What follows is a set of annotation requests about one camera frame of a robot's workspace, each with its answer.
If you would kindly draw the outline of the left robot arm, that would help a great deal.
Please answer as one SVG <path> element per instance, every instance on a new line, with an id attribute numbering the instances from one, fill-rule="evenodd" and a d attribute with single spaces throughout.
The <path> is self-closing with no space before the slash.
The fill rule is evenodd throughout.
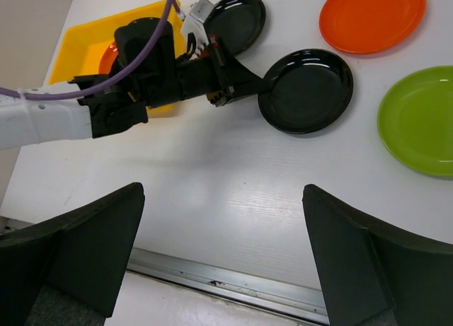
<path id="1" fill-rule="evenodd" d="M 1 93 L 1 147 L 96 139 L 148 120 L 150 109 L 204 95 L 217 107 L 267 93 L 270 84 L 248 70 L 216 36 L 200 57 L 195 36 L 176 56 L 168 21 L 140 18 L 115 31 L 118 55 L 109 74 L 77 76 L 35 90 Z"/>

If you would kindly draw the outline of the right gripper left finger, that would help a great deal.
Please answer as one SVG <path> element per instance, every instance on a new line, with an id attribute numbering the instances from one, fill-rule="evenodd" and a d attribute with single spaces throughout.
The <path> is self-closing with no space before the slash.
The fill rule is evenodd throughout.
<path id="1" fill-rule="evenodd" d="M 104 325 L 144 210 L 133 182 L 86 206 L 1 235 L 2 325 Z"/>

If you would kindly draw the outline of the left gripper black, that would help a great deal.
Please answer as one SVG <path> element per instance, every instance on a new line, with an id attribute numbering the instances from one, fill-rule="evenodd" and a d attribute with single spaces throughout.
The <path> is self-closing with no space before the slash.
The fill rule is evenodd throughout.
<path id="1" fill-rule="evenodd" d="M 174 63 L 173 103 L 205 95 L 221 107 L 234 98 L 267 93 L 272 85 L 231 55 L 223 42 L 209 44 L 201 57 L 179 57 Z"/>

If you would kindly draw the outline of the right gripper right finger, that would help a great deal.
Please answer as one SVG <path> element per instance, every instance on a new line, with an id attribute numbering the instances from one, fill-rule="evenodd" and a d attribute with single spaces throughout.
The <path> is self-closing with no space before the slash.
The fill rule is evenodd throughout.
<path id="1" fill-rule="evenodd" d="M 316 185 L 302 205 L 331 325 L 451 325 L 452 245 L 353 208 Z"/>

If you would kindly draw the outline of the orange plate front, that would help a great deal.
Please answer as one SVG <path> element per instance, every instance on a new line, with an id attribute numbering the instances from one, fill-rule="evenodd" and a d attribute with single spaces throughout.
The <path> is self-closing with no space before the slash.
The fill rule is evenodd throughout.
<path id="1" fill-rule="evenodd" d="M 117 52 L 117 45 L 115 42 L 112 42 L 107 49 L 105 50 L 98 66 L 98 73 L 100 74 L 109 74 L 114 64 L 115 60 L 117 59 L 118 52 Z"/>

